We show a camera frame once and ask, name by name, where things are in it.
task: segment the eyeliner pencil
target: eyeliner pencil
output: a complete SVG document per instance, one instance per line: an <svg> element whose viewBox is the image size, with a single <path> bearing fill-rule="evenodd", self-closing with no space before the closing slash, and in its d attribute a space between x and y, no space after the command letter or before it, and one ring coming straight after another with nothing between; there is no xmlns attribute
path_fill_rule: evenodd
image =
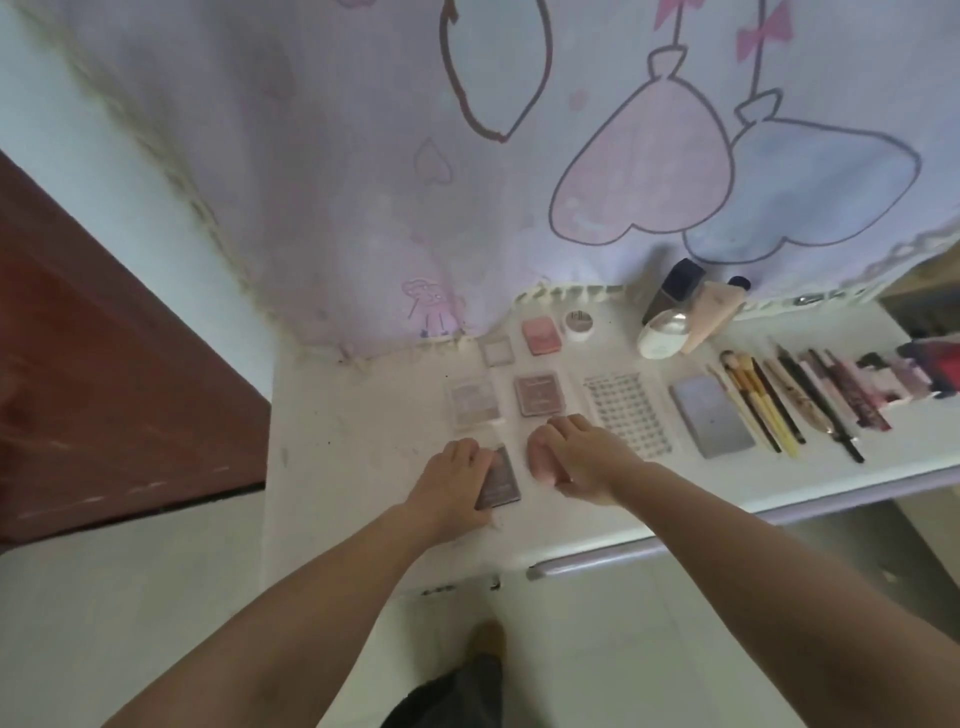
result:
<svg viewBox="0 0 960 728"><path fill-rule="evenodd" d="M806 372L801 368L801 366L794 360L786 349L784 349L780 344L774 345L777 350L777 360L783 366L783 368L790 374L794 381L796 381L800 388L804 390L806 395L816 404L820 411L827 416L827 419L830 420L830 424L833 425L833 439L840 443L850 454L850 457L853 458L855 463L865 463L866 458L860 453L860 450L856 448L853 444L853 439L848 432L847 428L844 427L844 424L840 421L840 418L837 417L836 412L833 411L833 407L829 405L827 399L820 393L820 390L817 388L817 385L810 381L810 378L806 375Z"/></svg>
<svg viewBox="0 0 960 728"><path fill-rule="evenodd" d="M763 373L762 369L760 369L760 365L755 358L751 357L751 361L754 362L756 378L760 380L760 384L762 384L763 388L767 390L767 394L770 395L770 399L773 400L774 406L777 408L777 411L780 412L780 416L783 417L783 421L786 422L786 426L790 428L790 432L793 433L793 436L797 439L798 443L801 445L806 445L804 434L800 432L800 428L797 427L797 423L795 423L793 418L790 417L790 413L783 405L783 400L780 399L780 395L777 394L777 390L775 390L773 385L770 384L770 379L768 379L767 375Z"/></svg>

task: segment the cloth curtain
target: cloth curtain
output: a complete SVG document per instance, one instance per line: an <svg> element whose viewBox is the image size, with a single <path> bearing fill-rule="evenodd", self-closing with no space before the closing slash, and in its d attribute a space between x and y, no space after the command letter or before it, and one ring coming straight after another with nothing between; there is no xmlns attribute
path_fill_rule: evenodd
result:
<svg viewBox="0 0 960 728"><path fill-rule="evenodd" d="M954 0L33 0L260 299L374 355L687 255L769 297L960 214Z"/></svg>

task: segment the black pencil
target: black pencil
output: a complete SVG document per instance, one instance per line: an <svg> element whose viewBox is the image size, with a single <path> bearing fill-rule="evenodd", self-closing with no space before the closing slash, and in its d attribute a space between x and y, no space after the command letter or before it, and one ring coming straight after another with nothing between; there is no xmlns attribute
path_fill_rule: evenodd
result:
<svg viewBox="0 0 960 728"><path fill-rule="evenodd" d="M793 421L793 418L790 417L790 413L787 411L786 407L783 406L783 401L780 399L780 395L777 394L777 390L775 390L770 384L770 379L768 379L767 375L763 373L762 369L760 369L760 365L757 363L755 358L751 357L751 361L754 362L756 378L760 380L760 384L762 384L763 388L767 390L767 394L770 395L770 399L774 401L774 406L777 408L777 411L780 412L780 416L783 417L783 421L786 422L786 426L790 428L790 432L793 433L793 436L797 439L798 443L801 445L806 445L804 434L800 432L800 428L797 427L797 423Z"/></svg>

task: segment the cosmetic product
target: cosmetic product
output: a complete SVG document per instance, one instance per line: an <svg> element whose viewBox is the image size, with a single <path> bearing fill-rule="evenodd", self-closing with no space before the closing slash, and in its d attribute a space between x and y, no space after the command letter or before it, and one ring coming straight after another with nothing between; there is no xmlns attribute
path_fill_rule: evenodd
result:
<svg viewBox="0 0 960 728"><path fill-rule="evenodd" d="M673 449L638 372L594 375L584 380L594 419L644 460Z"/></svg>
<svg viewBox="0 0 960 728"><path fill-rule="evenodd" d="M514 347L509 336L494 336L480 339L480 353L488 367L504 367L516 361Z"/></svg>
<svg viewBox="0 0 960 728"><path fill-rule="evenodd" d="M747 370L748 374L752 373L754 376L756 376L760 386L767 393L770 401L774 404L774 408L777 410L777 413L780 415L780 418L783 420L783 423L786 425L787 429L790 430L790 434L793 435L794 439L801 445L806 445L804 434L800 432L800 428L797 427L797 423L795 423L793 418L790 417L790 413L783 404L783 400L780 399L780 395L777 394L777 390L773 388L773 385L770 383L770 379L768 379L767 375L763 373L762 369L760 369L760 365L756 362L756 359L748 354L741 354L740 364L744 369Z"/></svg>
<svg viewBox="0 0 960 728"><path fill-rule="evenodd" d="M837 389L837 385L830 377L830 374L827 371L827 365L820 358L820 354L814 352L812 349L808 349L800 355L799 361L800 366L804 369L804 372L806 372L806 374L813 379L816 385L820 387L821 391L833 404L833 409L844 423L848 425L856 425L858 427L867 426L867 421L853 411L853 408L850 407L850 403L847 402L844 396L840 393L840 390Z"/></svg>
<svg viewBox="0 0 960 728"><path fill-rule="evenodd" d="M731 278L734 280L742 281L746 287L714 280L705 280L700 285L690 305L690 335L682 353L691 353L705 339L723 329L743 306L750 282L740 276Z"/></svg>
<svg viewBox="0 0 960 728"><path fill-rule="evenodd" d="M915 362L917 367L924 372L930 380L930 390L937 400L953 397L957 393L946 374L940 370L936 359L930 355L930 352L922 344L911 341L909 344L898 346L897 353L904 359Z"/></svg>
<svg viewBox="0 0 960 728"><path fill-rule="evenodd" d="M661 311L643 327L636 350L644 359L665 359L679 352L690 334L690 321L675 308Z"/></svg>
<svg viewBox="0 0 960 728"><path fill-rule="evenodd" d="M712 376L694 376L672 384L670 395L707 460L754 446L754 438L740 421L736 407Z"/></svg>
<svg viewBox="0 0 960 728"><path fill-rule="evenodd" d="M767 424L767 429L769 429L773 436L780 442L780 446L786 450L786 453L790 455L790 457L799 457L800 453L797 441L793 435L790 434L786 423L780 418L780 413L777 412L770 397L763 392L763 388L760 386L756 375L751 376L740 363L740 359L736 353L729 350L720 354L720 361L723 362L724 366L736 372L739 376L749 392L751 400L754 402L756 411Z"/></svg>
<svg viewBox="0 0 960 728"><path fill-rule="evenodd" d="M923 369L913 359L904 359L898 354L891 353L885 357L890 362L897 381L910 393L912 400L926 400L933 397L930 385L933 383Z"/></svg>
<svg viewBox="0 0 960 728"><path fill-rule="evenodd" d="M840 417L830 406L826 395L815 383L817 377L813 374L813 371L810 370L809 365L805 362L799 362L795 360L793 356L790 355L790 352L776 342L774 343L774 347L777 351L777 360L783 369L790 374L793 380L800 385L801 389L809 397L809 399L817 406L818 409L820 409L823 415L830 420L830 424L833 429L833 432L830 434L834 441L843 446L843 448L853 459L853 462L858 464L865 463L866 458L864 458L864 456L860 453L860 450L858 450L853 444L853 437L851 436L850 431L844 426L843 422L840 420Z"/></svg>
<svg viewBox="0 0 960 728"><path fill-rule="evenodd" d="M866 379L872 387L872 392L876 393L874 405L877 408L892 407L897 404L906 404L913 400L909 390L900 383L897 375L894 374L890 363L876 352L864 354L856 362L842 360L849 369L854 367L854 371L859 373L862 379Z"/></svg>
<svg viewBox="0 0 960 728"><path fill-rule="evenodd" d="M763 364L807 424L826 435L833 434L833 425L827 415L820 411L783 365L777 359L764 359Z"/></svg>
<svg viewBox="0 0 960 728"><path fill-rule="evenodd" d="M449 382L446 385L446 400L457 429L470 429L501 419L493 383L485 376Z"/></svg>
<svg viewBox="0 0 960 728"><path fill-rule="evenodd" d="M723 390L724 394L727 395L727 399L730 400L731 404L736 407L736 411L740 415L740 419L743 421L743 424L747 426L750 430L751 435L754 437L754 442L762 444L765 448L772 450L770 446L770 441L767 440L766 436L760 430L756 424L754 416L750 414L750 410L747 409L747 405L744 402L743 398L739 396L739 393L734 394L730 387L727 386L727 382L724 379L723 375L717 372L713 367L707 364L707 371L709 374L717 380L717 383L720 385L720 388Z"/></svg>
<svg viewBox="0 0 960 728"><path fill-rule="evenodd" d="M549 316L527 319L520 325L520 329L533 356L558 352L564 346L557 327Z"/></svg>
<svg viewBox="0 0 960 728"><path fill-rule="evenodd" d="M870 398L863 391L863 388L859 385L856 378L847 371L847 368L841 363L840 359L829 349L824 350L824 353L827 359L825 361L823 357L821 357L821 364L827 367L830 378L833 379L833 383L836 384L837 389L840 390L844 399L850 404L853 411L856 412L857 417L859 417L861 421L866 422L867 427L877 429L880 432L889 432L893 429L890 423L886 421L886 418L884 418L883 415L880 414L880 411L870 402Z"/></svg>
<svg viewBox="0 0 960 728"><path fill-rule="evenodd" d="M704 274L704 269L688 257L673 266L666 278L663 279L663 283L660 284L657 295L647 306L642 323L649 323L655 316L670 308L681 307L681 304L686 302L697 290Z"/></svg>
<svg viewBox="0 0 960 728"><path fill-rule="evenodd" d="M569 341L587 341L593 335L593 317L580 309L567 311L564 316L564 333Z"/></svg>
<svg viewBox="0 0 960 728"><path fill-rule="evenodd" d="M516 503L520 500L520 489L516 484L516 474L510 464L507 448L501 445L496 449L496 457L487 471L480 495L477 496L473 508L477 511L486 511L507 503Z"/></svg>
<svg viewBox="0 0 960 728"><path fill-rule="evenodd" d="M750 391L750 385L747 384L746 378L743 377L736 369L731 367L730 364L724 361L723 354L720 355L720 363L723 365L724 371L727 373L730 381L733 382L733 386L736 387L736 391L739 393L740 398L743 399L743 403L750 411L750 416L754 418L757 428L763 433L763 436L767 439L770 447L774 452L783 452L783 449L780 447L780 443L777 442L777 438L774 437L773 433L770 431L770 427L767 426L767 423L760 416L759 399L756 397L756 394Z"/></svg>
<svg viewBox="0 0 960 728"><path fill-rule="evenodd" d="M564 411L564 393L553 372L518 376L514 388L524 417L545 417Z"/></svg>

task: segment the small round container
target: small round container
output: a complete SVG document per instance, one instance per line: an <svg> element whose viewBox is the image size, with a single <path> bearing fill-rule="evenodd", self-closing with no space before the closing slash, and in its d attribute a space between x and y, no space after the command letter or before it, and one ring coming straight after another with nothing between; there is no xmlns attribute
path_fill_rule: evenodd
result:
<svg viewBox="0 0 960 728"><path fill-rule="evenodd" d="M593 334L593 317L579 309L569 311L564 316L564 331L570 341L587 341Z"/></svg>

